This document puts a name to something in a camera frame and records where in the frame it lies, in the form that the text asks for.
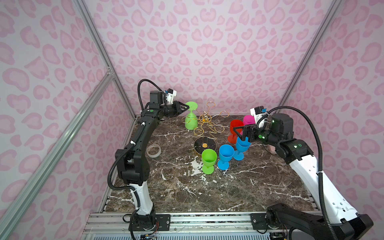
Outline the blue wine glass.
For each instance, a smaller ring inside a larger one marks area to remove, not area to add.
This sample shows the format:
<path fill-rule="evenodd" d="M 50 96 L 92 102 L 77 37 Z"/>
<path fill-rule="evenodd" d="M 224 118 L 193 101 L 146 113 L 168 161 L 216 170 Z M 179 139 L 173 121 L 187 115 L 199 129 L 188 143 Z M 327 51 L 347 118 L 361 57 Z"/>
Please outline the blue wine glass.
<path fill-rule="evenodd" d="M 219 148 L 219 161 L 218 168 L 222 171 L 226 171 L 230 167 L 230 161 L 235 154 L 235 150 L 231 145 L 222 145 Z"/>
<path fill-rule="evenodd" d="M 244 159 L 244 152 L 249 149 L 251 146 L 251 143 L 249 142 L 249 138 L 246 137 L 244 141 L 241 140 L 241 138 L 237 138 L 236 142 L 236 150 L 234 153 L 233 158 L 237 161 L 241 161 Z"/>

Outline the red wine glass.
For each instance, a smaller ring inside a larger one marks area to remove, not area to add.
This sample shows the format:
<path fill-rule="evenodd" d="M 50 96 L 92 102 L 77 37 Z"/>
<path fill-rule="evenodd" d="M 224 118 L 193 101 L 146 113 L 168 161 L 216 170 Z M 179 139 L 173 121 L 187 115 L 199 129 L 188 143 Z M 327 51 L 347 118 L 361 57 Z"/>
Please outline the red wine glass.
<path fill-rule="evenodd" d="M 228 136 L 228 141 L 231 144 L 236 144 L 238 135 L 237 133 L 242 133 L 242 127 L 244 123 L 241 120 L 233 120 L 230 122 L 230 132 L 231 134 Z"/>

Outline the magenta wine glass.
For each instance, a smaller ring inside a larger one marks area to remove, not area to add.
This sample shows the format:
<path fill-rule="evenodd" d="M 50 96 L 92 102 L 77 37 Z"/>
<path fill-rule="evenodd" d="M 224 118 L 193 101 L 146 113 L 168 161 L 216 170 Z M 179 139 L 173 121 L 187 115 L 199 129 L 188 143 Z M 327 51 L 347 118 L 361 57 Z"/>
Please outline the magenta wine glass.
<path fill-rule="evenodd" d="M 254 125 L 256 122 L 255 122 L 255 118 L 254 116 L 252 115 L 246 115 L 244 116 L 243 118 L 243 124 L 246 126 L 246 125 Z"/>

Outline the green wine glass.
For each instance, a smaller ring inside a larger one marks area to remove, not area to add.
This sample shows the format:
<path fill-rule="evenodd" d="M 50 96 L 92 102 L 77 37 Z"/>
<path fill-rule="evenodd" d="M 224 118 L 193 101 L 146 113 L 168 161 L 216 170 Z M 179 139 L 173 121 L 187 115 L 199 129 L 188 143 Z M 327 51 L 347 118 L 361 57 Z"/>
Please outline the green wine glass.
<path fill-rule="evenodd" d="M 185 127 L 188 130 L 194 130 L 198 127 L 198 118 L 194 113 L 198 108 L 198 104 L 195 102 L 187 102 L 186 105 L 189 106 L 190 112 L 185 117 Z"/>
<path fill-rule="evenodd" d="M 202 171 L 206 175 L 210 175 L 215 170 L 215 163 L 217 160 L 217 153 L 212 149 L 206 149 L 202 152 L 203 167 Z"/>

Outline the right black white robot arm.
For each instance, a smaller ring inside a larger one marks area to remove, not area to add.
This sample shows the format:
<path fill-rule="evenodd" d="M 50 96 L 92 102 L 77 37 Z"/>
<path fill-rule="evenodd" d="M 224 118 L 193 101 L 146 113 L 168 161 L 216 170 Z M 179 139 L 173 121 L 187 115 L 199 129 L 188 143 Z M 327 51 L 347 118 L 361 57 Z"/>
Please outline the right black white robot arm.
<path fill-rule="evenodd" d="M 288 225 L 316 240 L 361 239 L 374 225 L 373 220 L 367 214 L 358 213 L 323 172 L 320 158 L 306 142 L 294 138 L 294 120 L 287 114 L 273 114 L 269 127 L 260 128 L 265 119 L 266 116 L 259 116 L 256 124 L 234 130 L 242 141 L 260 141 L 275 147 L 278 156 L 297 173 L 322 212 L 313 215 L 286 204 L 275 204 L 267 209 L 267 226 L 278 229 Z"/>

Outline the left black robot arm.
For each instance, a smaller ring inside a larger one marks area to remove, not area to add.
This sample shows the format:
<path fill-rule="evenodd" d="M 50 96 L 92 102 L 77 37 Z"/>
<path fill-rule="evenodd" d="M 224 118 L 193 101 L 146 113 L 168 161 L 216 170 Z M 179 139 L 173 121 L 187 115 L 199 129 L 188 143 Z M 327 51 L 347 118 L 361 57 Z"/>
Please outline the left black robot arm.
<path fill-rule="evenodd" d="M 156 226 L 154 203 L 150 199 L 147 180 L 150 165 L 146 158 L 146 150 L 154 130 L 164 117 L 177 117 L 189 109 L 189 106 L 175 101 L 177 91 L 152 91 L 150 101 L 141 112 L 140 124 L 130 142 L 115 153 L 113 163 L 107 177 L 111 190 L 130 190 L 135 201 L 135 211 L 130 220 L 130 230 L 134 226 L 151 230 Z"/>

